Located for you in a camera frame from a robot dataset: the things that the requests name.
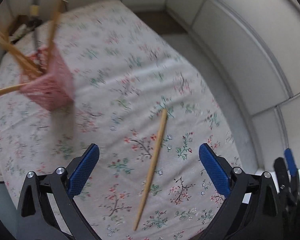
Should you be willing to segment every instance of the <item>wooden chopstick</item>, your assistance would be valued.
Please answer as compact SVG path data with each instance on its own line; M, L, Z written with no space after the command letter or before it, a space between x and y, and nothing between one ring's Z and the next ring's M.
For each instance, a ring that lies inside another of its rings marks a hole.
M36 65L28 57L24 56L15 46L4 40L4 35L0 32L0 44L3 49L9 51L14 59L18 62L21 68L26 72L31 72L34 76L41 76L41 72L36 68Z
M143 194L142 194L142 200L140 202L138 214L137 214L136 221L135 221L134 227L133 227L134 231L136 231L138 228L138 224L139 224L139 221L140 221L140 218L141 218L144 206L145 206L145 202L146 202L148 194L149 194L150 186L152 183L152 178L154 175L155 166L157 165L159 152L161 149L161 144L162 144L163 134L164 134L164 130L165 130L166 122L167 122L167 117L168 117L168 111L166 109L163 109L160 126L159 126L159 130L157 133L157 140L155 143L151 164L150 164L150 167L148 170L148 175L147 175L147 179L146 179Z
M2 89L0 89L0 96L5 95L5 94L10 93L10 92L13 92L13 91L17 91L21 87L23 87L27 84L29 84L29 83L24 83L24 84L19 84L19 85L7 87L7 88L2 88Z
M5 35L3 33L0 32L0 37L2 39L5 38ZM7 46L9 48L9 51L15 53L16 55L18 55L19 57L22 57L26 60L26 62L28 62L31 66L33 66L34 69L37 68L37 65L31 60L29 59L29 57L25 56L22 54L21 51L19 51L15 46L13 46L11 43L7 42Z
M48 69L49 67L49 63L50 63L50 60L51 60L51 52L53 50L53 46L54 46L54 43L53 43L53 40L54 40L54 36L55 36L55 33L56 33L56 29L58 27L58 23L59 23L59 20L60 20L60 15L61 15L61 6L63 4L65 0L58 0L58 4L52 14L52 23L51 23L51 28L50 28L50 33L49 33L49 40L48 40L48 49L47 49L47 61L46 61L46 68Z

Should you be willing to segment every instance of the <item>flower pattern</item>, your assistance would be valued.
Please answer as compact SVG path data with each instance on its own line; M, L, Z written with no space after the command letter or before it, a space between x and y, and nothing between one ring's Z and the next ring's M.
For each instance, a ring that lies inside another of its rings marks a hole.
M162 228L163 226L167 226L167 221L168 218L162 218L162 216L164 216L166 214L167 211L159 211L157 210L154 214L154 216L150 216L150 219L148 219L146 221L146 223L144 223L144 228L143 230L147 230L149 228L151 228L152 226L157 226L157 228Z
M49 24L39 27L40 40L48 30ZM56 45L73 76L73 104L50 112L19 92L0 96L0 168L14 204L27 172L50 174L96 143L99 161L74 200L102 239L181 240L204 230L224 197L209 185L198 147L207 142L232 166L241 162L200 73L118 1L63 14ZM31 34L17 46L31 52ZM20 74L6 54L0 88L18 84ZM166 134L139 230L132 232L163 109ZM205 211L195 210L197 203Z
M188 159L188 154L192 153L192 149L188 147L188 143L192 142L193 132L186 133L186 135L182 136L183 146L176 148L176 153L178 154L178 158L182 157L183 160Z

